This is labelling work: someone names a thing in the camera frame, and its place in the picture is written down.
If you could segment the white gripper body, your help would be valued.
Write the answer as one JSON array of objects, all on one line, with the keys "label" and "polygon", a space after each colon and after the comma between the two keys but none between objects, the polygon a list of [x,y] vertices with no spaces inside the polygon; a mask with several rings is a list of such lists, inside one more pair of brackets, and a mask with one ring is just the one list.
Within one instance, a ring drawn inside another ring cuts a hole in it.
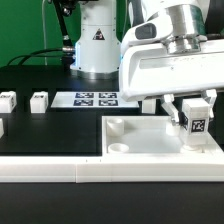
[{"label": "white gripper body", "polygon": [[177,55],[160,43],[131,47],[121,61],[119,89],[125,101],[224,89],[224,39],[202,42],[200,52]]}]

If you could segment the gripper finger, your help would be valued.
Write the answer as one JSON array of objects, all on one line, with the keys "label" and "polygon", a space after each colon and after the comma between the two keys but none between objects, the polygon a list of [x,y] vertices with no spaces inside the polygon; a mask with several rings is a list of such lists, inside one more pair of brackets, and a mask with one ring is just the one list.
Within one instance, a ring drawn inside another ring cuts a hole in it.
[{"label": "gripper finger", "polygon": [[165,94],[161,98],[161,106],[167,112],[167,114],[171,118],[171,123],[174,126],[177,126],[180,122],[179,120],[179,111],[173,104],[174,95],[173,94]]},{"label": "gripper finger", "polygon": [[209,117],[211,119],[213,119],[214,118],[213,107],[214,107],[215,102],[216,102],[217,91],[215,89],[204,90],[201,93],[201,96],[209,104],[209,106],[210,106]]}]

